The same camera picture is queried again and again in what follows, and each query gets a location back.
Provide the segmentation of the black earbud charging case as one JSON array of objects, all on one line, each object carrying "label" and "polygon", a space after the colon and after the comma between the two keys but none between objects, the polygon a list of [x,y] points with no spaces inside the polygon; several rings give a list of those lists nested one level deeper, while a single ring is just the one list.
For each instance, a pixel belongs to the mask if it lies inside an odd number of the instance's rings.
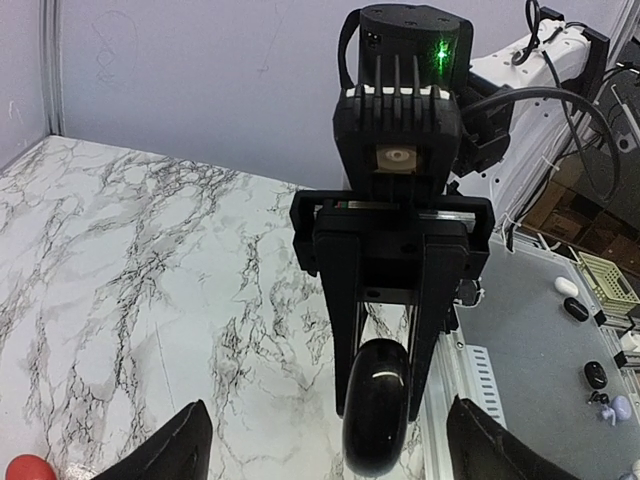
[{"label": "black earbud charging case", "polygon": [[404,347],[391,339],[364,343],[351,368],[343,415],[346,466],[364,477],[389,473],[408,426],[411,392]]}]

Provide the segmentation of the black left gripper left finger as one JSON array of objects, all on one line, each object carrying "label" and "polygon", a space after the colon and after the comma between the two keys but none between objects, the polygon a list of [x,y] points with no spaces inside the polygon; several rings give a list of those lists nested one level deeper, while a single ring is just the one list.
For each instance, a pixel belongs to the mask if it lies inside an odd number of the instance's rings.
[{"label": "black left gripper left finger", "polygon": [[191,402],[127,457],[105,470],[102,478],[207,479],[212,437],[205,403]]}]

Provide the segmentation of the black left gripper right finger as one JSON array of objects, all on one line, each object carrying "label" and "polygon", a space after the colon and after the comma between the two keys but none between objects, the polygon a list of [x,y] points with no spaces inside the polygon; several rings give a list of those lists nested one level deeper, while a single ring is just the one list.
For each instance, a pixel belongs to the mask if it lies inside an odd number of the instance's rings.
[{"label": "black left gripper right finger", "polygon": [[456,480],[568,480],[574,477],[535,453],[468,398],[454,398],[446,428]]}]

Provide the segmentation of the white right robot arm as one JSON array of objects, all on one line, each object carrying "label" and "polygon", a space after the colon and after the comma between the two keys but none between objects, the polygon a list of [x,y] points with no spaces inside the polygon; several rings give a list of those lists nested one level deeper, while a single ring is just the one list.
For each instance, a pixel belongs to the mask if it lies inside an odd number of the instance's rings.
[{"label": "white right robot arm", "polygon": [[376,407],[417,417],[438,337],[495,225],[491,202],[456,180],[503,159],[515,104],[553,99],[603,120],[575,76],[518,88],[476,74],[473,33],[428,5],[374,4],[342,26],[333,135],[349,189],[302,190],[290,210],[299,265],[324,291],[342,419]]}]

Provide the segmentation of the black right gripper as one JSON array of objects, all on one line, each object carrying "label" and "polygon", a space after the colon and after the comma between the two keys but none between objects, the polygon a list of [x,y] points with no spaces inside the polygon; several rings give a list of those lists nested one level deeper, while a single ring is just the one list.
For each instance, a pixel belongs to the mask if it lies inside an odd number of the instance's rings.
[{"label": "black right gripper", "polygon": [[411,314],[409,419],[418,416],[432,356],[455,291],[489,257],[489,200],[444,195],[431,204],[366,201],[353,192],[302,190],[290,216],[300,268],[320,277],[330,318],[336,413],[343,415],[362,329],[359,290],[417,290]]}]

